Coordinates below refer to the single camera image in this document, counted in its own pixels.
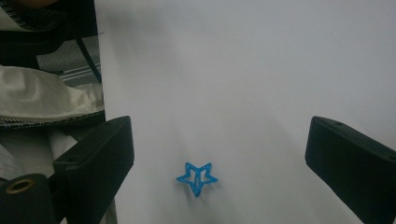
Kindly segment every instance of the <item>star-shaped object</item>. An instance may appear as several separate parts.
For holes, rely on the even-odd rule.
[[[203,167],[196,168],[191,163],[186,162],[186,174],[179,176],[178,178],[176,178],[176,180],[185,184],[189,184],[192,189],[192,192],[195,195],[195,198],[198,198],[201,193],[201,189],[205,184],[211,184],[218,181],[217,178],[210,175],[211,168],[212,168],[212,163],[208,163]],[[191,170],[195,172],[195,177],[193,182],[189,180],[191,176]],[[205,181],[201,179],[202,171],[205,171]]]

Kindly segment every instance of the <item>metal ring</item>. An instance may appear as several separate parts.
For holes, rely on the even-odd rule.
[[[20,193],[31,188],[34,184],[35,181],[33,179],[22,179],[8,186],[8,188],[6,189],[6,193],[8,194]]]

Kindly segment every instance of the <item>blue star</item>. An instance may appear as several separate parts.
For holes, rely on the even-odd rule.
[[[186,162],[186,174],[179,176],[176,178],[177,181],[180,181],[185,184],[189,184],[192,192],[195,195],[195,198],[198,198],[198,196],[201,193],[201,189],[205,184],[211,184],[215,183],[218,181],[214,176],[210,175],[210,169],[212,168],[212,163],[208,163],[207,165],[201,167],[201,168],[196,168],[193,166],[191,163]],[[189,180],[189,177],[191,176],[191,170],[195,172],[195,177],[194,177],[194,182]],[[203,181],[201,179],[201,172],[205,172],[205,178],[206,180]]]

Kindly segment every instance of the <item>tabletop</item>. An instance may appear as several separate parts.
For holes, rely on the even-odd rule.
[[[361,223],[306,165],[313,116],[396,148],[396,2],[95,0],[129,223]],[[177,182],[211,162],[198,198]]]

